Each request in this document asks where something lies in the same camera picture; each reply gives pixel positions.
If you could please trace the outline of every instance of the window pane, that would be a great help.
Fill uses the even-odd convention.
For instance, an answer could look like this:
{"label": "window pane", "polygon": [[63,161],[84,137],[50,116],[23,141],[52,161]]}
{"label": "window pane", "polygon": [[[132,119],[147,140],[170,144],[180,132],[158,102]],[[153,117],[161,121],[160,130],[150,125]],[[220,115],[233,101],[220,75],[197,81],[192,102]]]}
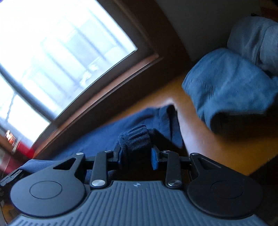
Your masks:
{"label": "window pane", "polygon": [[0,31],[0,64],[56,116],[137,50],[96,0],[3,0]]}
{"label": "window pane", "polygon": [[0,127],[31,146],[49,122],[18,96],[1,75],[0,87]]}

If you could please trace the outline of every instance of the folded navy cloth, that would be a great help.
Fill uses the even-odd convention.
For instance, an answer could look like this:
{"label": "folded navy cloth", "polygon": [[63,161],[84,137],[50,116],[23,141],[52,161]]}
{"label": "folded navy cloth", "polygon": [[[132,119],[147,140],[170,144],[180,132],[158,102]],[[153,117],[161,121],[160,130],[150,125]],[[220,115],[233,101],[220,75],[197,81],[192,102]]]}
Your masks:
{"label": "folded navy cloth", "polygon": [[264,71],[278,75],[278,23],[260,16],[239,20],[232,28],[228,49]]}
{"label": "folded navy cloth", "polygon": [[[157,129],[147,129],[147,126],[150,128],[153,126]],[[52,157],[54,160],[32,159],[20,169],[35,173],[51,166],[57,160],[77,152],[83,152],[87,157],[95,156],[97,152],[113,150],[117,145],[120,145],[119,164],[122,169],[128,169],[136,161],[151,160],[152,144],[155,144],[160,150],[177,152],[184,150],[177,112],[173,105],[160,109],[145,109],[115,123],[98,128],[60,151]],[[153,160],[152,165],[154,169],[157,169],[157,164]],[[109,172],[109,180],[113,178],[114,174],[115,171]],[[85,183],[89,182],[90,175],[91,170],[88,170]]]}
{"label": "folded navy cloth", "polygon": [[239,126],[239,115],[264,114],[278,94],[277,77],[270,78],[225,48],[205,55],[189,71],[182,88],[199,118],[215,133],[224,132],[227,121]]}

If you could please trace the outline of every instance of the gray wall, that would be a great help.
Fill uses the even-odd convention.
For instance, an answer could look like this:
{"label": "gray wall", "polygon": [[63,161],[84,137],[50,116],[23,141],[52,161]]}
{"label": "gray wall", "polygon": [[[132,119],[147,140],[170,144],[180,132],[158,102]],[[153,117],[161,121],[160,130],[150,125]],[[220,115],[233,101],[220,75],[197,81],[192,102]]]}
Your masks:
{"label": "gray wall", "polygon": [[258,0],[156,0],[191,60],[225,45],[236,21],[259,13]]}

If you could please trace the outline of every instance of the gray cloth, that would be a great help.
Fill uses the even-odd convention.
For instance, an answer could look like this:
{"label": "gray cloth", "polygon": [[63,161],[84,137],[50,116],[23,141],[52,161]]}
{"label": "gray cloth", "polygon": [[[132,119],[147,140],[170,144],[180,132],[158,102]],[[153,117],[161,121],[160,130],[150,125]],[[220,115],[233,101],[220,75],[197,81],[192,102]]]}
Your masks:
{"label": "gray cloth", "polygon": [[232,50],[264,71],[278,75],[278,23],[260,16],[241,19],[227,43]]}
{"label": "gray cloth", "polygon": [[226,124],[230,130],[240,126],[241,115],[264,114],[277,97],[277,79],[221,48],[205,55],[189,71],[182,88],[191,97],[199,118],[213,132],[222,133]]}

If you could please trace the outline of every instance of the wooden desk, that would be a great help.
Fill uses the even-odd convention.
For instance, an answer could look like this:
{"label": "wooden desk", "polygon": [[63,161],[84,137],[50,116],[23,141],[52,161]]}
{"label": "wooden desk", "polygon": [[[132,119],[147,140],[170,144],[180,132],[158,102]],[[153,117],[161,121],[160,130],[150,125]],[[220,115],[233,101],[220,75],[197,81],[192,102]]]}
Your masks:
{"label": "wooden desk", "polygon": [[196,115],[193,103],[181,87],[185,74],[133,104],[109,122],[143,110],[174,104],[188,153],[199,152],[240,173],[249,175],[278,154],[278,129],[257,127],[251,137],[232,140],[212,133]]}

